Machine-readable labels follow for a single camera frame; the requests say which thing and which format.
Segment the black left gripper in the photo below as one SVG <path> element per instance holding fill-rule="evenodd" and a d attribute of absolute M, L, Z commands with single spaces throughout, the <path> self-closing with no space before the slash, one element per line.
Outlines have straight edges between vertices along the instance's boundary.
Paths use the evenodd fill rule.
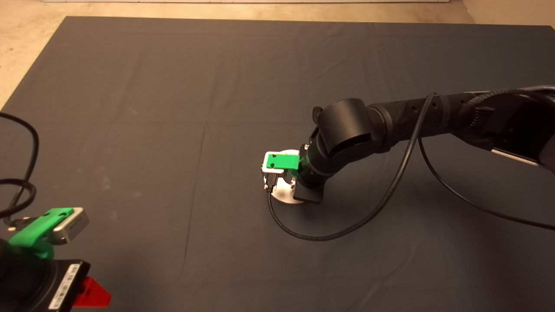
<path fill-rule="evenodd" d="M 83 260 L 1 260 L 2 312 L 70 312 L 76 308 L 107 308 L 112 296 L 87 276 Z"/>

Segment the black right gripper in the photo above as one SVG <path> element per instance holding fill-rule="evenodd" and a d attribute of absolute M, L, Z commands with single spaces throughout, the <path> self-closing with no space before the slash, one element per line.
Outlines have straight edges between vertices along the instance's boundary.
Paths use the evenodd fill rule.
<path fill-rule="evenodd" d="M 298 172 L 293 190 L 295 200 L 320 204 L 323 202 L 325 176 L 315 172 Z"/>

